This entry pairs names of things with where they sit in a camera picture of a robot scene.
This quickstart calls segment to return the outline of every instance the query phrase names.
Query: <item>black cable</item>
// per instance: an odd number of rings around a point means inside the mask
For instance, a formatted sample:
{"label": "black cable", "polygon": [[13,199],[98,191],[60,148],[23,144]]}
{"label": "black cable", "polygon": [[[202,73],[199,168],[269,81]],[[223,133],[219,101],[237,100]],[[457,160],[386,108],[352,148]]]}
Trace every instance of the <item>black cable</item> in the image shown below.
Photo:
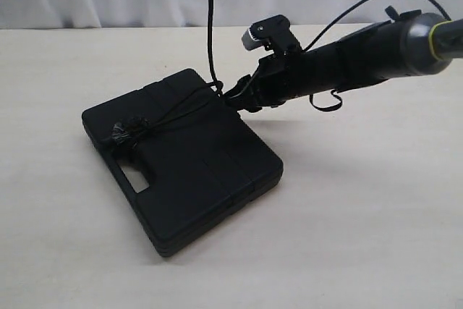
{"label": "black cable", "polygon": [[214,85],[217,88],[217,93],[220,97],[224,94],[222,92],[223,85],[217,80],[216,69],[214,68],[213,58],[213,40],[212,40],[212,29],[213,29],[213,18],[214,18],[214,0],[208,0],[208,60],[209,70],[211,71],[211,77],[214,81]]}
{"label": "black cable", "polygon": [[[320,40],[320,38],[322,36],[325,35],[326,32],[328,32],[328,30],[333,27],[337,22],[339,22],[343,17],[345,17],[346,15],[348,15],[350,12],[354,11],[356,8],[360,7],[361,5],[363,5],[364,3],[366,3],[367,1],[370,1],[370,0],[361,0],[359,2],[357,2],[355,5],[351,6],[350,8],[348,8],[346,11],[344,11],[342,14],[340,14],[338,17],[336,17],[329,25],[327,25],[316,37],[315,39],[313,39],[313,41],[306,47],[304,48],[304,50],[302,50],[303,52],[307,52],[309,51],[316,43],[317,41]],[[446,10],[443,9],[443,7],[436,1],[436,0],[428,0],[432,5],[434,5],[436,7],[437,10],[439,10],[439,12],[442,14],[442,16],[444,16],[446,18],[446,20],[450,21],[451,18],[449,16],[449,14],[447,14]]]}

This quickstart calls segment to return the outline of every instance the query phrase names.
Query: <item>black plastic case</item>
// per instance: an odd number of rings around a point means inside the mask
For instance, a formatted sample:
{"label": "black plastic case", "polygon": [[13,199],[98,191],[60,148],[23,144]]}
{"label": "black plastic case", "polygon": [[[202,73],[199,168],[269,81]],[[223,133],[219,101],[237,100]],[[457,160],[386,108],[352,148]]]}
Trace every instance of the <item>black plastic case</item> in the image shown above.
{"label": "black plastic case", "polygon": [[169,257],[270,190],[281,159],[210,88],[176,110],[179,119],[137,145],[132,160],[149,188],[136,193],[113,150],[104,146],[114,124],[133,116],[156,121],[205,81],[186,69],[82,113],[85,131],[119,183],[158,253]]}

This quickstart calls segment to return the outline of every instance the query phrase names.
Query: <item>table surface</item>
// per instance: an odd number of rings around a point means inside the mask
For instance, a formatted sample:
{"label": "table surface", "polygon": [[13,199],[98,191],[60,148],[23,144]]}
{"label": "table surface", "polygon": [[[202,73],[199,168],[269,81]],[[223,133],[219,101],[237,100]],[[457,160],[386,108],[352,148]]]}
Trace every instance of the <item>table surface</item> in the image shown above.
{"label": "table surface", "polygon": [[[294,32],[307,43],[320,29]],[[265,54],[242,48],[244,30],[214,32],[226,89]],[[283,159],[281,183],[177,256],[156,254],[80,115],[184,68],[209,79],[205,34],[0,31],[0,307],[462,305],[461,62],[345,93],[335,113],[306,98],[243,112]]]}

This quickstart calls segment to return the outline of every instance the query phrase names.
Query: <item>yellow stripe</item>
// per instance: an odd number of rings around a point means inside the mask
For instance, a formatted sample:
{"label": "yellow stripe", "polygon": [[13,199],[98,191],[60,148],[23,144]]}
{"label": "yellow stripe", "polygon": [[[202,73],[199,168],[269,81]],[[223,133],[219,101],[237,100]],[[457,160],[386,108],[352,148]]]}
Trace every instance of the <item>yellow stripe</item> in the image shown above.
{"label": "yellow stripe", "polygon": [[430,32],[428,34],[429,49],[430,49],[431,54],[433,55],[433,57],[435,59],[437,59],[438,61],[442,61],[442,58],[439,57],[439,55],[437,55],[436,49],[434,48],[434,41],[433,41],[434,31],[436,30],[436,28],[439,25],[443,25],[443,24],[450,23],[450,22],[452,22],[452,21],[445,21],[445,22],[438,23],[437,25],[435,25],[434,27],[431,28],[431,30],[430,30]]}

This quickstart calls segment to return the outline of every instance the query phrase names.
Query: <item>black strap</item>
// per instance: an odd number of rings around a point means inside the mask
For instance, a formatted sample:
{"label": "black strap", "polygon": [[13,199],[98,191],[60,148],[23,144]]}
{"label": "black strap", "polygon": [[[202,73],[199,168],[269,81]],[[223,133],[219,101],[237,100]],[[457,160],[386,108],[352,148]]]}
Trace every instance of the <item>black strap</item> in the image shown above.
{"label": "black strap", "polygon": [[313,94],[311,94],[311,95],[309,96],[309,102],[312,104],[312,106],[313,106],[314,108],[316,108],[316,109],[319,110],[319,111],[323,111],[323,112],[332,112],[332,111],[336,111],[336,110],[339,110],[339,109],[341,108],[341,106],[342,106],[342,98],[341,98],[340,96],[338,96],[336,93],[337,93],[336,90],[332,90],[332,91],[331,91],[331,95],[332,95],[334,98],[336,98],[336,99],[339,101],[339,103],[334,104],[334,105],[332,105],[332,106],[327,106],[327,107],[325,107],[325,108],[316,106],[316,105],[313,103]]}

